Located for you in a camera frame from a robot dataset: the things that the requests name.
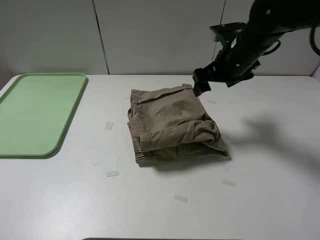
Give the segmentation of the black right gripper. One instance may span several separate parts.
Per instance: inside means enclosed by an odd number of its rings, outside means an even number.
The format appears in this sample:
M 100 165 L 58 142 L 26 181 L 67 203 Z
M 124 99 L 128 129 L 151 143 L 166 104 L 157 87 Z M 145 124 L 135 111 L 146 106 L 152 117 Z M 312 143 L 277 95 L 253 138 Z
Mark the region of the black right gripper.
M 208 66 L 193 72 L 193 92 L 199 97 L 210 92 L 209 82 L 226 83 L 231 87 L 251 79 L 252 69 L 262 55 L 262 39 L 257 32 L 243 22 L 213 25 L 210 27 L 222 44 L 222 50 Z

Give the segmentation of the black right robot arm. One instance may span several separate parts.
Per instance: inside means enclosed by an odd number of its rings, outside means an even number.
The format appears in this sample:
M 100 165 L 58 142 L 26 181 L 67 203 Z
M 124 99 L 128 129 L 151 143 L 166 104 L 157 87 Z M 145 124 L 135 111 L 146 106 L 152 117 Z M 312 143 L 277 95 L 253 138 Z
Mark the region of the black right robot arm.
M 253 70 L 260 66 L 259 58 L 277 51 L 281 46 L 280 38 L 286 33 L 310 29 L 310 46 L 319 54 L 320 49 L 315 42 L 319 25 L 318 0 L 254 1 L 247 23 L 233 22 L 210 27 L 222 49 L 212 63 L 193 72 L 195 96 L 210 91 L 211 82 L 225 83 L 230 88 L 252 79 Z

